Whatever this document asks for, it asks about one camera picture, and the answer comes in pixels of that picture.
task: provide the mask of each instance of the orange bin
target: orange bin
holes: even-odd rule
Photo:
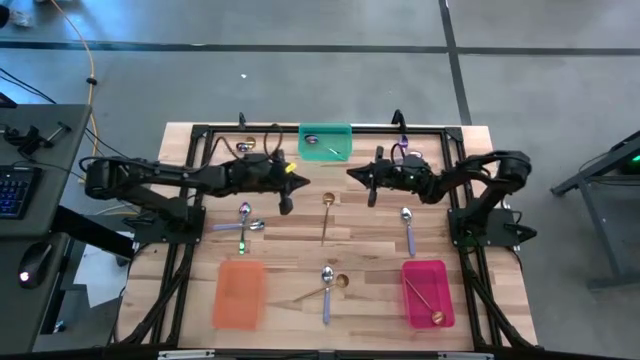
[[[223,262],[218,272],[213,327],[255,330],[264,311],[264,278],[261,262]]]

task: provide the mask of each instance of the pink bin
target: pink bin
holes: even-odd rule
[[[405,279],[411,282],[434,311],[444,313],[445,319],[440,325],[433,323],[431,310]],[[407,320],[414,329],[452,327],[455,324],[447,269],[442,261],[407,261],[402,264],[402,292]]]

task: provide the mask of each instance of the wooden plank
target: wooden plank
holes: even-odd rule
[[[159,159],[183,164],[192,123],[167,124]],[[463,127],[468,155],[492,150],[489,130],[483,126]],[[224,135],[231,146],[248,134]],[[252,134],[261,143],[262,134]],[[288,216],[278,212],[274,194],[242,194],[218,199],[205,197],[205,234],[197,247],[185,304],[180,335],[181,347],[264,348],[264,349],[343,349],[343,350],[471,350],[472,342],[458,255],[450,244],[445,211],[448,197],[435,205],[421,205],[417,196],[380,189],[375,208],[366,206],[367,191],[348,177],[345,169],[368,164],[375,147],[385,147],[386,155],[396,136],[354,135],[354,153],[348,163],[305,162],[297,153],[297,134],[285,134],[282,149],[287,160],[297,164],[296,173],[311,179],[311,185],[294,192],[294,210]],[[270,137],[274,146],[276,137]],[[440,142],[434,136],[411,136],[412,150],[421,151],[435,172],[443,169]],[[199,149],[197,159],[201,158]],[[224,146],[216,149],[212,164],[230,160]],[[482,184],[473,183],[480,194]],[[156,186],[166,196],[178,189]],[[324,217],[322,194],[331,191],[336,203],[330,209],[325,246],[320,247]],[[237,209],[248,201],[252,218],[266,221],[264,232],[248,232],[248,251],[237,254],[237,231],[211,232],[213,224],[236,222]],[[409,206],[415,213],[416,260],[439,259],[448,270],[456,324],[452,328],[416,331],[404,319],[399,270],[410,260],[406,233],[399,209]],[[142,320],[158,295],[166,245],[145,249],[131,268],[119,334],[130,333]],[[257,331],[214,329],[211,325],[218,267],[225,260],[259,260],[267,269],[265,316]],[[522,274],[512,254],[488,249],[487,261],[496,300],[504,313],[529,341],[535,333]],[[350,277],[346,289],[332,292],[331,324],[322,323],[321,297],[300,303],[292,300],[322,285],[320,269],[331,264],[337,273]],[[489,332],[486,313],[479,306],[483,334]],[[165,324],[169,324],[171,313]]]

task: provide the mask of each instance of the spoon with blue handle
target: spoon with blue handle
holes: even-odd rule
[[[331,282],[333,281],[333,269],[331,266],[325,266],[322,268],[322,281],[327,285],[324,289],[324,309],[322,310],[322,322],[325,325],[329,325],[329,304],[331,303],[329,298],[329,292],[331,291]]]
[[[411,219],[413,214],[409,208],[402,208],[400,216],[407,223],[407,241],[409,242],[409,255],[416,256],[416,243],[413,240],[413,229],[411,228]]]
[[[238,230],[238,229],[249,229],[251,231],[258,231],[258,230],[262,230],[264,229],[264,220],[262,219],[255,219],[251,222],[251,224],[216,224],[213,225],[211,227],[211,230],[213,231],[220,231],[220,230]]]

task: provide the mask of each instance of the computer mouse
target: computer mouse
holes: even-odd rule
[[[25,289],[35,289],[47,277],[51,244],[46,242],[35,243],[25,251],[20,260],[18,269],[18,282]]]

